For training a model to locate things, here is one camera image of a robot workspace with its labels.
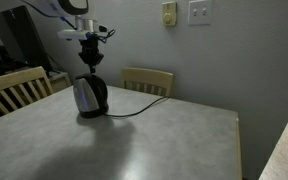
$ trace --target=wooden chair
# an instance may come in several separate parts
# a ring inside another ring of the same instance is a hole
[[[124,68],[122,69],[122,81],[125,89],[170,96],[174,75],[151,69]]]
[[[50,94],[53,94],[53,89],[42,67],[0,76],[0,111],[3,114],[9,113],[9,109],[17,110],[18,106],[26,106]]]

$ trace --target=electric kettle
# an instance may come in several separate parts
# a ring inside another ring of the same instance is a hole
[[[107,88],[105,82],[94,74],[87,73],[75,77],[74,97],[83,118],[95,118],[108,111]]]

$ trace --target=switch plate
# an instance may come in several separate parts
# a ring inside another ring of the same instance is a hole
[[[175,26],[176,25],[176,11],[177,11],[177,6],[176,2],[166,2],[162,4],[163,8],[163,14],[162,14],[162,19],[163,19],[163,25],[164,26]]]
[[[189,2],[188,25],[211,24],[212,0],[197,0]]]

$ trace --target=power cord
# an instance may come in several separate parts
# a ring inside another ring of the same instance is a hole
[[[105,114],[105,116],[113,117],[113,118],[126,118],[126,117],[135,116],[135,115],[138,115],[138,114],[144,112],[144,111],[147,110],[148,108],[150,108],[150,107],[152,107],[152,106],[154,106],[154,105],[156,105],[156,104],[158,104],[158,103],[162,103],[162,102],[168,100],[169,98],[170,98],[170,97],[167,97],[167,96],[161,97],[161,98],[155,100],[154,102],[152,102],[150,105],[146,106],[144,109],[142,109],[142,110],[140,110],[140,111],[138,111],[138,112],[136,112],[136,113],[126,114],[126,115],[111,115],[111,114]]]
[[[56,18],[56,16],[49,16],[49,15],[43,13],[41,10],[39,10],[37,7],[35,7],[33,4],[31,4],[31,3],[29,3],[29,2],[26,2],[26,1],[24,1],[24,0],[20,0],[20,1],[22,1],[22,2],[26,3],[27,5],[31,6],[31,8],[35,9],[37,12],[39,12],[39,13],[42,14],[43,16],[50,17],[50,18]]]
[[[77,30],[77,28],[71,22],[69,22],[65,17],[60,17],[60,19],[64,22],[66,22],[74,30]]]
[[[100,40],[102,43],[106,44],[107,39],[113,36],[115,32],[116,32],[115,29],[113,29],[110,32],[108,32],[106,36],[97,36],[97,39]]]

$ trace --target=gray wall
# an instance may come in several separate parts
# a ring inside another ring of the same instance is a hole
[[[210,26],[187,26],[188,1],[178,2],[178,24],[164,27],[162,0],[93,0],[93,17],[117,30],[97,71],[119,85],[125,66],[176,75],[175,98],[235,110],[240,117],[243,173],[257,179],[288,120],[288,1],[214,0]],[[21,5],[0,0],[0,11]],[[69,28],[30,9],[45,49],[71,78],[86,72]]]

